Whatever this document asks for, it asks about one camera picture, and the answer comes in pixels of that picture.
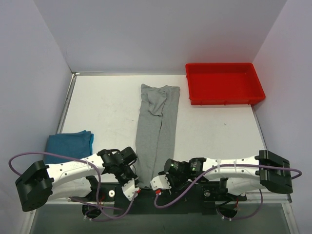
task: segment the blue cloth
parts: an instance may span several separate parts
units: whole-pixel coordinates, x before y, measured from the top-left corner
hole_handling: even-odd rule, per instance
[[[61,133],[50,135],[46,145],[46,152],[74,158],[83,158],[92,155],[94,135],[90,131],[79,133]],[[68,160],[45,155],[45,164],[67,162]]]

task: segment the gray wall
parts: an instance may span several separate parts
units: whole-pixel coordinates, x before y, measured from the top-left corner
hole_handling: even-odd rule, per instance
[[[24,213],[8,159],[43,150],[56,131],[71,72],[32,0],[0,1],[0,233],[19,233]],[[17,159],[25,170],[36,157]]]
[[[252,62],[286,0],[35,0],[73,71]]]
[[[304,172],[293,182],[293,208],[301,233],[311,233],[312,211],[312,3],[288,0],[254,65],[266,92],[256,107],[269,150]]]

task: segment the gray cloth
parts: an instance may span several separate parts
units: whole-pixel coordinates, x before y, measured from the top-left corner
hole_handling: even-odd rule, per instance
[[[141,108],[136,131],[136,174],[139,187],[150,187],[151,180],[173,158],[180,88],[152,88],[141,85]]]

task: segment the red plastic bin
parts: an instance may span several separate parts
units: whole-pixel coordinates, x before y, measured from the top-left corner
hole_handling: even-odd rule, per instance
[[[257,104],[265,99],[252,63],[185,65],[192,105]]]

